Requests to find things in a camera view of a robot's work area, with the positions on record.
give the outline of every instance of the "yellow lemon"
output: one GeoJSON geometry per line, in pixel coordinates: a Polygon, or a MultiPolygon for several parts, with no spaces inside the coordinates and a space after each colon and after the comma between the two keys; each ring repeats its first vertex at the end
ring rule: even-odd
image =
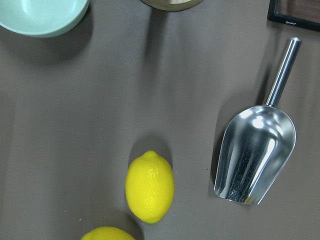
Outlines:
{"type": "Polygon", "coordinates": [[[135,240],[129,233],[113,227],[102,226],[84,235],[81,240],[135,240]]]}
{"type": "Polygon", "coordinates": [[[169,210],[175,194],[170,164],[155,151],[135,159],[128,169],[125,196],[129,208],[142,221],[155,224],[169,210]]]}

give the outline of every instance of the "gray table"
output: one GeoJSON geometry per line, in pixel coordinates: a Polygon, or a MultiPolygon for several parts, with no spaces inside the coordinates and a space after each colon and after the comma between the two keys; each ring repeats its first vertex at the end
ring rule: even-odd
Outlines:
{"type": "Polygon", "coordinates": [[[0,28],[0,239],[79,240],[100,226],[137,240],[319,239],[320,33],[268,22],[268,7],[93,0],[59,37],[0,28]],[[303,40],[278,105],[295,150],[260,205],[218,198],[224,128],[263,102],[288,37],[303,40]],[[149,149],[175,177],[155,225],[130,212],[124,187],[129,162],[149,149]]]}

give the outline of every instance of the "mint green bowl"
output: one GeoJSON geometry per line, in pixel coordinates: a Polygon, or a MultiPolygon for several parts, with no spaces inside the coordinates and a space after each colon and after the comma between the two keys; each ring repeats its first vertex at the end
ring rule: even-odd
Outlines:
{"type": "Polygon", "coordinates": [[[0,0],[0,25],[18,34],[49,38],[74,28],[90,0],[0,0]]]}

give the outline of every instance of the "metal scoop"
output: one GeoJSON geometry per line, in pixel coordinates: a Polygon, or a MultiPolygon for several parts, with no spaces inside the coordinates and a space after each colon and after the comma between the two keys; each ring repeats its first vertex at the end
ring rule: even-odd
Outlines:
{"type": "Polygon", "coordinates": [[[242,111],[227,126],[214,184],[219,197],[259,204],[289,159],[296,130],[291,119],[276,106],[300,44],[297,37],[288,39],[266,104],[242,111]]]}

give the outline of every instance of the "scoop handle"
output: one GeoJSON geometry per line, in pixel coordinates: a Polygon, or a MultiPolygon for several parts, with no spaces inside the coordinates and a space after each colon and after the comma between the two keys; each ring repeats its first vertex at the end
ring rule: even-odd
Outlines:
{"type": "Polygon", "coordinates": [[[301,39],[298,37],[290,37],[288,39],[282,60],[280,62],[280,68],[275,77],[275,81],[269,97],[266,100],[266,105],[272,106],[274,108],[277,107],[281,94],[285,88],[287,79],[289,77],[291,68],[298,54],[301,42],[301,39]]]}

